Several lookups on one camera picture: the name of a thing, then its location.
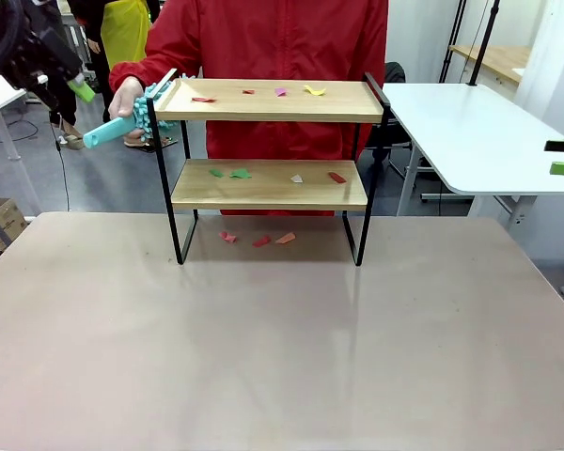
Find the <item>person's right hand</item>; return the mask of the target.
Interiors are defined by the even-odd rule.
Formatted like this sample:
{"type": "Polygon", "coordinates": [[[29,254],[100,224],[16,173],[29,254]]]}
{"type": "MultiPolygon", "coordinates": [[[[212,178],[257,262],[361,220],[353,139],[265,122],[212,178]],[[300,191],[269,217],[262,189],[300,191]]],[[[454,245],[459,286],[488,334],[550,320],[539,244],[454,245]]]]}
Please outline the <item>person's right hand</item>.
{"type": "Polygon", "coordinates": [[[127,77],[115,92],[109,105],[110,117],[115,119],[131,116],[136,100],[143,96],[144,87],[140,81],[133,76],[127,77]]]}

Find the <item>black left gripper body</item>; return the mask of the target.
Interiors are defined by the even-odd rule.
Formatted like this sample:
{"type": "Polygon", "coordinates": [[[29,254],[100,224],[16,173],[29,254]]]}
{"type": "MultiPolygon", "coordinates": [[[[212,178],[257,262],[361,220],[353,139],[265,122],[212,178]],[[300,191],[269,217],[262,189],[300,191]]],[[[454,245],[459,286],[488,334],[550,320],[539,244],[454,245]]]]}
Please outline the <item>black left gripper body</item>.
{"type": "Polygon", "coordinates": [[[80,72],[83,63],[67,39],[45,19],[23,18],[22,37],[8,60],[8,81],[14,87],[28,90],[38,85],[43,75],[68,86],[80,72]]]}

